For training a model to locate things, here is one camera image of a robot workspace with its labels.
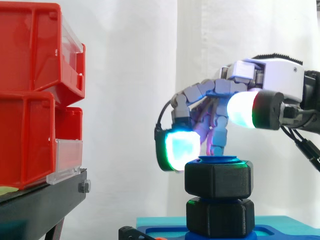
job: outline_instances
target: white curtain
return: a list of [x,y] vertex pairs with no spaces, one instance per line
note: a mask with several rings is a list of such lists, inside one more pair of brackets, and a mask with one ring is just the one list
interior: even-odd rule
[[[66,217],[62,240],[117,239],[136,217],[185,215],[192,196],[184,176],[160,170],[153,139],[175,92],[258,54],[288,54],[320,70],[314,0],[56,2],[86,44],[86,99],[76,105],[84,112],[83,167],[92,181]],[[168,111],[163,126],[170,121]],[[304,136],[320,146],[319,136]],[[320,174],[286,135],[230,123],[225,154],[254,163],[257,215],[320,227]]]

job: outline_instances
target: yellow object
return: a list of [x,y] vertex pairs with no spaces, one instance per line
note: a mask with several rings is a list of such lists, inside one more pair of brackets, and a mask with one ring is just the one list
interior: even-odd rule
[[5,195],[7,193],[16,192],[19,189],[11,186],[0,186],[0,196]]

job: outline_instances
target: black clamp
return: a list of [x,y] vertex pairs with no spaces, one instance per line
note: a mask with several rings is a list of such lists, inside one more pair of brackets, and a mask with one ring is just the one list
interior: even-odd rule
[[123,226],[119,229],[119,240],[155,240],[153,237],[138,231],[132,226]]

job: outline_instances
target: red plastic drawer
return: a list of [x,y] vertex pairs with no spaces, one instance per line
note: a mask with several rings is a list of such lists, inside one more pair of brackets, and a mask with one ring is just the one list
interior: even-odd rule
[[0,92],[0,116],[0,186],[24,189],[52,174],[54,184],[80,170],[80,108],[56,108],[49,92]]
[[68,106],[85,97],[85,46],[55,3],[0,1],[0,91],[47,91]]

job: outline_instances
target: stacked black block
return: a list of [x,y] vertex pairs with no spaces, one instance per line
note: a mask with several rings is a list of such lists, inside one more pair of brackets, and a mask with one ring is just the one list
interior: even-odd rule
[[250,161],[194,160],[185,165],[185,191],[198,196],[186,204],[189,231],[208,238],[244,238],[255,227]]

